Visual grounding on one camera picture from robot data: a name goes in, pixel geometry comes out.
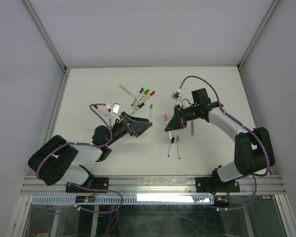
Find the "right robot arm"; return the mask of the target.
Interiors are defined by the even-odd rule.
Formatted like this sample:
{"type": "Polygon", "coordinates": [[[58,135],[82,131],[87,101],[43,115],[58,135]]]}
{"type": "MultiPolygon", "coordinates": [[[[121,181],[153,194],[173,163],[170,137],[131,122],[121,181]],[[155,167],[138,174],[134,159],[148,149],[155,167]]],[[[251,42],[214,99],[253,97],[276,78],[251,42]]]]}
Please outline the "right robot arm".
{"type": "Polygon", "coordinates": [[[193,104],[187,108],[174,107],[174,114],[165,127],[166,132],[184,129],[188,121],[204,119],[226,133],[235,144],[234,160],[219,166],[210,177],[195,179],[198,193],[239,192],[236,179],[266,170],[275,164],[271,139],[266,128],[246,128],[223,113],[218,102],[212,102],[206,89],[192,91],[193,104]]]}

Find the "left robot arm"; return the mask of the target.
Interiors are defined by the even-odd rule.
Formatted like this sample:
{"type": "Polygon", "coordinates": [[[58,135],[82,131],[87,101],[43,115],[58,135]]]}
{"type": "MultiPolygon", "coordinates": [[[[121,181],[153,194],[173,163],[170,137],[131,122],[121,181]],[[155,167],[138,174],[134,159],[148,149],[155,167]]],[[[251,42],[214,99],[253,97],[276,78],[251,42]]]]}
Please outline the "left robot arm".
{"type": "Polygon", "coordinates": [[[68,192],[89,192],[102,184],[81,162],[104,161],[111,154],[110,145],[126,134],[139,137],[151,126],[147,118],[122,112],[113,126],[106,122],[97,126],[90,143],[69,142],[61,135],[53,136],[29,158],[28,166],[48,186],[64,181],[68,192]]]}

